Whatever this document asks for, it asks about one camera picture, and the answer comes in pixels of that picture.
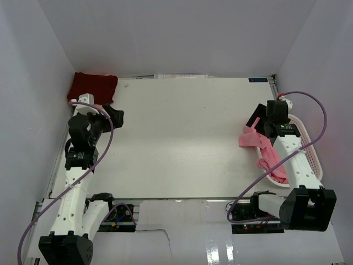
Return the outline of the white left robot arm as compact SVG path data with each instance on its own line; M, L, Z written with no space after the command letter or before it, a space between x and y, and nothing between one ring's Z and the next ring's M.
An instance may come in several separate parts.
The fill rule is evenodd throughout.
M124 111L104 104L102 110L78 104L68 121L65 146L65 190L56 200L60 207L49 235L39 239L39 250L48 264L90 264L93 238L113 208L113 196L100 193L87 199L98 162L103 158L97 143L124 124Z

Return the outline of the pink t-shirt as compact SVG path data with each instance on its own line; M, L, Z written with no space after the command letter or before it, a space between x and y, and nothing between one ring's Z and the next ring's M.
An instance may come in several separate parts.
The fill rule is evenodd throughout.
M254 128L245 126L244 133L239 137L238 143L239 147L254 147L260 152L256 160L256 165L264 172L276 166L281 161L279 154L273 148L270 140L258 133ZM279 166L266 177L277 184L288 184L284 166Z

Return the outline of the white perforated plastic basket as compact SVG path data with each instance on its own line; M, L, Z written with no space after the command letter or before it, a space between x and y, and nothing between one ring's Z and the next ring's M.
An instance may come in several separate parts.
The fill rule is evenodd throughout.
M278 136L273 145L281 160L294 154L293 157L282 164L287 174L288 184L277 184L272 180L268 180L267 177L264 179L268 183L281 188L293 189L304 185L308 189L318 189L322 186L320 181L323 173L314 147L310 145L304 150L299 149L310 143L311 139L298 117L291 114L288 117L290 119L289 124L298 129L299 136L295 134Z

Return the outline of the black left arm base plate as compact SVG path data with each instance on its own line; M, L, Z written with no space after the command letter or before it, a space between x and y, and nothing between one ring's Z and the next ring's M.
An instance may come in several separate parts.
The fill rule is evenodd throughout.
M135 232L136 225L133 223L134 205L119 205L113 213L101 224L99 232Z

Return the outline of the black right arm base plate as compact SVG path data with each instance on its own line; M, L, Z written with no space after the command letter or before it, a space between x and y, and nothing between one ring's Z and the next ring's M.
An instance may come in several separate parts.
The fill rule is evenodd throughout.
M278 218L265 212L259 212L259 216L257 216L248 201L237 203L232 210L231 218L242 221L240 224L231 225L233 235L281 234L285 232Z

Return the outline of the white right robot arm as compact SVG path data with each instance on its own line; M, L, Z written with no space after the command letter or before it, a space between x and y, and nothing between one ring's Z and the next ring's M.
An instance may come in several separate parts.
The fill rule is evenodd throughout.
M323 187L301 151L301 134L290 122L287 103L269 100L266 105L258 104L246 125L269 139L284 160L290 188L287 198L255 192L250 199L254 214L263 217L268 213L278 218L285 230L325 231L336 204L336 194Z

